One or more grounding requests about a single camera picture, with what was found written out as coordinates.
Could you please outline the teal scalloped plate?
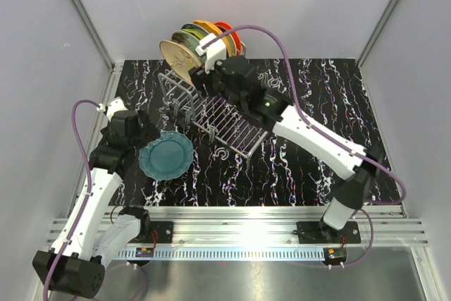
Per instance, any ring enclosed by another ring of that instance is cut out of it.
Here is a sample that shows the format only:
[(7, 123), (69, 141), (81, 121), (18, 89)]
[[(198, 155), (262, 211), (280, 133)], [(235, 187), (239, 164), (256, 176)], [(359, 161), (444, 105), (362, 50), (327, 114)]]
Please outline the teal scalloped plate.
[(141, 148), (138, 161), (142, 172), (154, 180), (173, 180), (188, 172), (194, 160), (190, 139), (176, 131), (161, 136)]

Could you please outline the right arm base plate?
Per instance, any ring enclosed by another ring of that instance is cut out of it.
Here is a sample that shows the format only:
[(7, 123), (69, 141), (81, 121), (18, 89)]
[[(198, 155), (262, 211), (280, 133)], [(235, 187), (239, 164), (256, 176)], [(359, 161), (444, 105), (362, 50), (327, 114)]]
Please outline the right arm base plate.
[(361, 236), (357, 222), (348, 221), (344, 228), (335, 230), (322, 221), (298, 221), (292, 231), (299, 244), (360, 244)]

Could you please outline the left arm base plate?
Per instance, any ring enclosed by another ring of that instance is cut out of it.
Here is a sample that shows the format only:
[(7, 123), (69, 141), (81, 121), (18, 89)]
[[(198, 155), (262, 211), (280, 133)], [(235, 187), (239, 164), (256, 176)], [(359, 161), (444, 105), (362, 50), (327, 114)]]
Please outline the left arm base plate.
[(174, 223), (172, 221), (152, 221), (150, 223), (150, 233), (143, 238), (135, 238), (130, 241), (132, 244), (151, 244), (154, 241), (153, 236), (156, 236), (156, 244), (171, 244), (173, 241), (173, 228)]

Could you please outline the white plate green rim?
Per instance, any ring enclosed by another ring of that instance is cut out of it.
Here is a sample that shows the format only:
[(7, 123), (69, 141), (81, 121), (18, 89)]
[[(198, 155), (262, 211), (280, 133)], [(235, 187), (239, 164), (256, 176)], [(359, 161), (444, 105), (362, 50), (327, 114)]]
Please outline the white plate green rim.
[(188, 33), (190, 33), (189, 29), (199, 30), (199, 31), (203, 32), (206, 36), (208, 35), (208, 32), (204, 28), (202, 28), (201, 26), (199, 26), (197, 24), (187, 23), (182, 26), (182, 30), (184, 30)]

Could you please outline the orange red plate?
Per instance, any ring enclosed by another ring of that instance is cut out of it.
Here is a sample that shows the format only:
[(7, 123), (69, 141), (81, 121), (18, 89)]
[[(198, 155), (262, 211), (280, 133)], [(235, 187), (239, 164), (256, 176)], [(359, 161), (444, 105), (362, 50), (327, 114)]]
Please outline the orange red plate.
[[(226, 23), (224, 21), (217, 21), (215, 22), (215, 25), (219, 27), (223, 32), (227, 30), (232, 30), (232, 25), (229, 23)], [(240, 39), (240, 36), (237, 32), (232, 32), (229, 34), (229, 37), (234, 41), (235, 45), (235, 54), (236, 55), (242, 55), (243, 51), (245, 50), (242, 41)]]

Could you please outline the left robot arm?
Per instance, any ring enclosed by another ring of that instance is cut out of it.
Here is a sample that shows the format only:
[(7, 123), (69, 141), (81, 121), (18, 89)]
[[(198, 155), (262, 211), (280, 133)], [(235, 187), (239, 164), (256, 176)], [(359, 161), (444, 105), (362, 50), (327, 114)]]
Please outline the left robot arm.
[(37, 251), (32, 260), (44, 285), (44, 300), (51, 291), (93, 298), (119, 251), (132, 240), (145, 242), (155, 235), (143, 207), (124, 207), (105, 233), (97, 232), (133, 163), (135, 149), (157, 139), (159, 131), (145, 112), (124, 110), (115, 112), (101, 133), (87, 162), (86, 186), (63, 230), (48, 250)]

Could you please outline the mint plate flower print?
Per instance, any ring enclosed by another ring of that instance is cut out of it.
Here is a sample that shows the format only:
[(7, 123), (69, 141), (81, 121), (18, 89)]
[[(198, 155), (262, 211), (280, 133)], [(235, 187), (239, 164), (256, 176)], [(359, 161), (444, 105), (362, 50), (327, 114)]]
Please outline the mint plate flower print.
[(196, 52), (196, 48), (199, 46), (199, 39), (197, 39), (191, 33), (184, 30), (177, 30), (171, 35), (171, 41), (176, 43), (181, 51), (191, 51), (196, 57), (205, 59), (206, 55), (200, 56)]

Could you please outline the yellow dotted scalloped plate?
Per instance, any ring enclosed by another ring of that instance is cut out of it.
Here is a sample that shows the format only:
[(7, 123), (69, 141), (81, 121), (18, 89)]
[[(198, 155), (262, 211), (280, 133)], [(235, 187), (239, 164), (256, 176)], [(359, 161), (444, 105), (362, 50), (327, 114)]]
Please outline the yellow dotted scalloped plate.
[(208, 33), (214, 33), (216, 36), (219, 36), (220, 34), (223, 33), (219, 29), (219, 27), (217, 27), (215, 24), (213, 24), (213, 23), (211, 23), (211, 22), (209, 22), (207, 20), (194, 20), (193, 23), (201, 26)]

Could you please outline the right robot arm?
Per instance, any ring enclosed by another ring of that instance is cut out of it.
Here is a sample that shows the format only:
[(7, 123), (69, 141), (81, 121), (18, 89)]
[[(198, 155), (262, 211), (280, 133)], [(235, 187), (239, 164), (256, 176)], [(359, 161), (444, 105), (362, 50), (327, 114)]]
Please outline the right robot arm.
[(363, 206), (375, 184), (381, 149), (366, 150), (299, 113), (288, 96), (262, 84), (256, 68), (243, 56), (217, 61), (211, 70), (193, 67), (188, 77), (201, 95), (222, 97), (253, 126), (295, 143), (341, 178), (340, 187), (308, 237), (340, 242), (346, 223)]

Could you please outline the green dotted scalloped plate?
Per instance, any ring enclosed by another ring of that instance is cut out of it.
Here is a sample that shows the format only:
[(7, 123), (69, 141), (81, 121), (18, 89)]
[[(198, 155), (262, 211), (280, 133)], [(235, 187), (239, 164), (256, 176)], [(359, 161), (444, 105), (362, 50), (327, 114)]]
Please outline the green dotted scalloped plate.
[(203, 39), (206, 35), (199, 31), (199, 30), (194, 30), (194, 29), (189, 29), (190, 33), (193, 34), (198, 40)]

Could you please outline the beige plate bird print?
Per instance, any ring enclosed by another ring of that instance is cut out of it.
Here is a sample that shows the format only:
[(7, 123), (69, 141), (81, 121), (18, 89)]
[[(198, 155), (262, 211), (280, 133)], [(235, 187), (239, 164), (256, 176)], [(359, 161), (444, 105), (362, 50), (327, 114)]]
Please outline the beige plate bird print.
[(187, 47), (176, 42), (162, 40), (159, 48), (170, 68), (184, 81), (193, 85), (189, 71), (202, 65), (199, 58)]

